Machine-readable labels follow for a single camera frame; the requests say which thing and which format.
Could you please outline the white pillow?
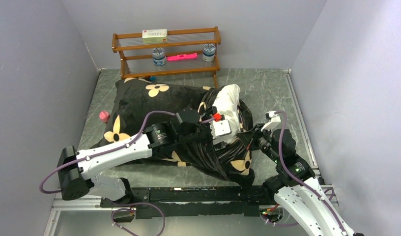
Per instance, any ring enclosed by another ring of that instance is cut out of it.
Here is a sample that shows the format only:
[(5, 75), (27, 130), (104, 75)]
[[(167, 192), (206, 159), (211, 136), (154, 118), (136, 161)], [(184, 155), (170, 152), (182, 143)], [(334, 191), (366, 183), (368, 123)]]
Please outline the white pillow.
[(217, 145), (221, 142), (224, 145), (230, 144), (236, 138), (236, 134), (240, 133), (240, 121), (237, 105), (239, 104), (240, 87), (236, 84), (226, 85), (218, 92), (213, 107), (217, 108), (217, 113), (224, 116), (230, 123), (231, 133), (226, 136), (214, 138), (213, 144)]

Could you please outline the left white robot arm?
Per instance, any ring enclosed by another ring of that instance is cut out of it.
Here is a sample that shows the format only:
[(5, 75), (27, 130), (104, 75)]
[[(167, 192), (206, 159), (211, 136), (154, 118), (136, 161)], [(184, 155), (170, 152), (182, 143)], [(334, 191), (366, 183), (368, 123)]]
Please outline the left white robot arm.
[(197, 111), (185, 109), (176, 114), (167, 112), (171, 116), (169, 121), (147, 127), (148, 118), (156, 113), (149, 112), (139, 132), (130, 138), (92, 149), (65, 148), (57, 167), (62, 199), (71, 201), (91, 194), (116, 202), (121, 207), (128, 206), (134, 198), (129, 181), (101, 176), (101, 172), (165, 153), (180, 144), (199, 142), (212, 145), (209, 124), (216, 116), (201, 120)]

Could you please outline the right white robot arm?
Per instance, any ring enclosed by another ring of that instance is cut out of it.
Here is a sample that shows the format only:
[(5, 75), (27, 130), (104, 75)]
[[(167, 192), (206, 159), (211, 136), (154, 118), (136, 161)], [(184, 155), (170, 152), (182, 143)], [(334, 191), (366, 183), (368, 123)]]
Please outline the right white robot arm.
[(260, 150), (276, 164), (277, 175), (263, 184), (262, 197), (278, 203), (310, 236), (357, 236), (326, 196), (312, 167), (296, 152), (287, 129), (253, 129), (237, 138), (250, 150)]

